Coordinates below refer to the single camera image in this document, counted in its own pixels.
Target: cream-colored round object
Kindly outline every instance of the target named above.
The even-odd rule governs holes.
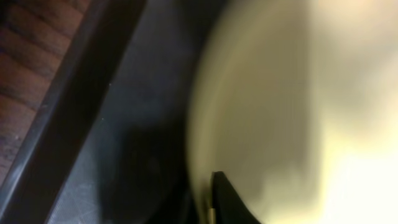
[[[188,169],[201,220],[224,171],[263,223],[395,223],[398,4],[236,1],[201,63]]]

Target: blurry white object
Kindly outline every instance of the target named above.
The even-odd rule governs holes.
[[[398,2],[236,1],[190,113],[201,220],[224,171],[263,223],[398,223]]]

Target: brown wood plank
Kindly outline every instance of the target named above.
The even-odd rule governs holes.
[[[59,0],[20,0],[18,3],[70,39],[75,34],[83,17],[81,12]]]
[[[19,63],[51,80],[60,60],[9,29],[0,29],[0,47]]]
[[[81,13],[84,13],[87,10],[88,5],[90,3],[90,0],[64,0],[64,1],[69,3],[72,7],[74,7]]]
[[[22,102],[37,110],[50,82],[0,53],[0,94]]]
[[[33,121],[30,108],[0,95],[0,183],[4,180]]]
[[[58,58],[62,58],[69,47],[70,39],[16,4],[8,9],[7,21],[18,33]]]

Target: scratched black surface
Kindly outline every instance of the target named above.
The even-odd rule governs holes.
[[[146,223],[187,192],[185,115],[225,2],[148,1],[49,224]]]

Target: wooden floor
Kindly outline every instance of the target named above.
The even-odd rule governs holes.
[[[89,1],[18,0],[7,9],[0,27],[0,184]]]

